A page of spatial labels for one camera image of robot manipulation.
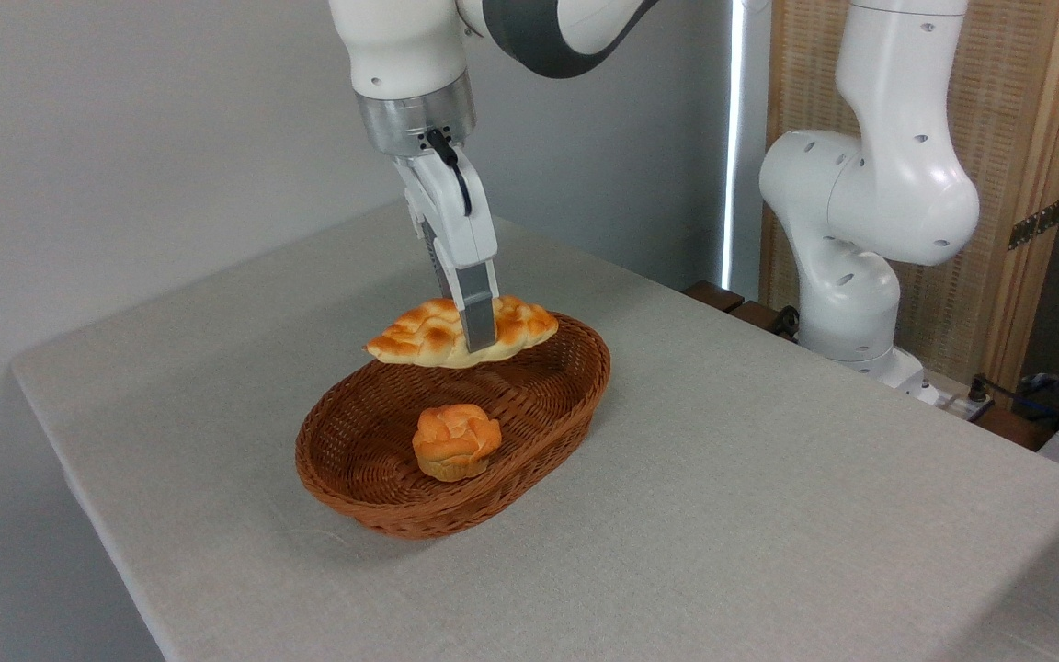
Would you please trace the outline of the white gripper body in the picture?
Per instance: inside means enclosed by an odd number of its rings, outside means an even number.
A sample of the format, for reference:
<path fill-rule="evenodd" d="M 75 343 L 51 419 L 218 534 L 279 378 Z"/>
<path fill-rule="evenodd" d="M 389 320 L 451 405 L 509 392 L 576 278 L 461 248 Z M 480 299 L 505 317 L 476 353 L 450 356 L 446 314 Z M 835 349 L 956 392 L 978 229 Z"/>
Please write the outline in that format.
<path fill-rule="evenodd" d="M 492 215 L 482 180 L 460 146 L 453 145 L 452 151 L 457 156 L 454 166 L 445 164 L 434 153 L 392 158 L 412 204 L 416 233 L 423 239 L 423 221 L 433 227 L 438 260 L 446 271 L 492 261 L 497 253 Z"/>

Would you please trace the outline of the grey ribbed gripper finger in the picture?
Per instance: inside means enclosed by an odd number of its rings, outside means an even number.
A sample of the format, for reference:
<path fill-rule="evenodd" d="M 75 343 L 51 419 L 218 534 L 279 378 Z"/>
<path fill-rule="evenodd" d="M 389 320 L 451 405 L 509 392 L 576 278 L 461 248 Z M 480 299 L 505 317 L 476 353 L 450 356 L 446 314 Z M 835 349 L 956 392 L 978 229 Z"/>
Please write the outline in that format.
<path fill-rule="evenodd" d="M 497 296 L 492 261 L 486 260 L 468 268 L 451 268 L 450 293 L 457 305 L 468 352 L 492 347 L 496 343 L 493 300 Z"/>
<path fill-rule="evenodd" d="M 433 227 L 430 226 L 428 221 L 423 221 L 419 223 L 419 230 L 426 244 L 426 250 L 429 255 L 430 264 L 432 264 L 433 271 L 436 272 L 441 296 L 446 299 L 453 299 L 452 288 L 450 287 L 450 281 L 449 278 L 447 278 L 446 269 L 442 267 L 441 261 L 438 260 L 436 234 L 434 234 Z"/>

